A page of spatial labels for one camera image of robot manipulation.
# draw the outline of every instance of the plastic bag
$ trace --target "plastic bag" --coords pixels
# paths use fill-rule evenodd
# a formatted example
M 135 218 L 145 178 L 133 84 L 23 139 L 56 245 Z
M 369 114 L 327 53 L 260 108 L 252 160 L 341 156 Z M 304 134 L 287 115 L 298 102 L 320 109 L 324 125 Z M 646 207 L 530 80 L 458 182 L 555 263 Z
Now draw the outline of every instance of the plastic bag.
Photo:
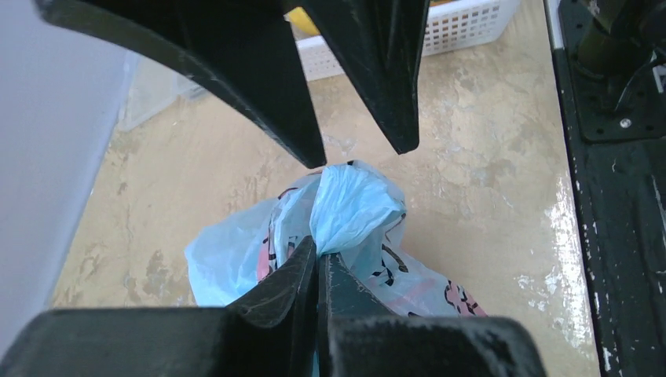
M 484 316 L 460 286 L 401 249 L 402 191 L 361 161 L 334 165 L 206 227 L 185 249 L 197 305 L 227 306 L 283 265 L 305 236 L 400 315 Z

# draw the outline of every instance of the white wall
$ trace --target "white wall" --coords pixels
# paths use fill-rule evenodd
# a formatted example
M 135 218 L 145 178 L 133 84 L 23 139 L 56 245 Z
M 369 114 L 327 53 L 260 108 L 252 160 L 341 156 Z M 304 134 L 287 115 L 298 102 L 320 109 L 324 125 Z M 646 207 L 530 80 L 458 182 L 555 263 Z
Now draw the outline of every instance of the white wall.
M 49 302 L 127 93 L 126 51 L 0 2 L 0 355 Z

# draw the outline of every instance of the yellow object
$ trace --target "yellow object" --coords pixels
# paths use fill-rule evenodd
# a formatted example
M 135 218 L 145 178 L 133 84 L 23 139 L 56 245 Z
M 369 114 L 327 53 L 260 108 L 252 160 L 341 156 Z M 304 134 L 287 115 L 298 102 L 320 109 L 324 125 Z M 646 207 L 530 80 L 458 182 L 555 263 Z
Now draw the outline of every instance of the yellow object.
M 300 6 L 287 13 L 287 17 L 289 17 L 289 21 L 291 21 L 292 24 L 296 25 L 296 27 L 304 33 L 309 35 L 319 35 L 319 29 L 314 26 L 308 13 L 306 13 L 306 11 Z

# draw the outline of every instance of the stained floor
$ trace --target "stained floor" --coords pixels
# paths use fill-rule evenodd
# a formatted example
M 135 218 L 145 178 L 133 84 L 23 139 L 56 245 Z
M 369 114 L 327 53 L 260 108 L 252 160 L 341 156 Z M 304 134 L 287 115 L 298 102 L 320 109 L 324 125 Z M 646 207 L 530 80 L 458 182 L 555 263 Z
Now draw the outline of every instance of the stained floor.
M 543 3 L 497 42 L 423 59 L 421 145 L 396 156 L 344 76 L 310 83 L 330 163 L 362 159 L 408 198 L 404 249 L 520 321 L 551 376 L 597 375 Z M 213 97 L 116 133 L 55 306 L 194 305 L 202 227 L 307 170 Z

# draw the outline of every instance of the black metal frame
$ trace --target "black metal frame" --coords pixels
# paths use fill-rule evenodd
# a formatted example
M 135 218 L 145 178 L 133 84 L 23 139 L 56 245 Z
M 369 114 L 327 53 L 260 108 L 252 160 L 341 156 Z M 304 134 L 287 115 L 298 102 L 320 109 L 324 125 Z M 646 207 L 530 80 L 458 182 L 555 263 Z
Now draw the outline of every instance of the black metal frame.
M 664 98 L 648 89 L 650 71 L 633 112 L 599 115 L 585 96 L 601 86 L 580 74 L 575 59 L 578 25 L 591 17 L 571 0 L 562 1 L 560 15 L 565 48 L 554 51 L 553 63 L 600 370 L 616 377 L 666 375 Z M 641 112 L 645 103 L 660 108 Z M 648 128 L 646 119 L 655 116 Z M 624 117 L 634 123 L 628 129 L 619 125 Z M 600 127 L 603 134 L 596 133 Z
M 624 104 L 618 111 L 613 111 L 628 77 L 619 75 L 620 77 L 613 79 L 601 77 L 593 79 L 593 75 L 584 74 L 584 68 L 578 64 L 577 46 L 585 35 L 603 33 L 596 30 L 598 27 L 592 15 L 577 0 L 562 0 L 559 13 L 562 37 L 567 46 L 566 60 L 569 66 L 571 90 L 577 105 L 583 139 L 586 142 L 602 143 L 666 136 L 666 101 L 657 92 L 652 69 L 643 69 L 637 75 L 625 94 Z M 599 57 L 601 60 L 599 64 L 622 71 L 627 65 L 621 60 L 630 60 L 635 52 L 627 51 L 628 46 L 633 44 L 630 41 L 618 42 L 617 51 L 604 53 L 600 46 L 599 50 L 590 53 L 602 55 Z M 623 119 L 631 120 L 631 126 L 621 127 L 620 122 Z

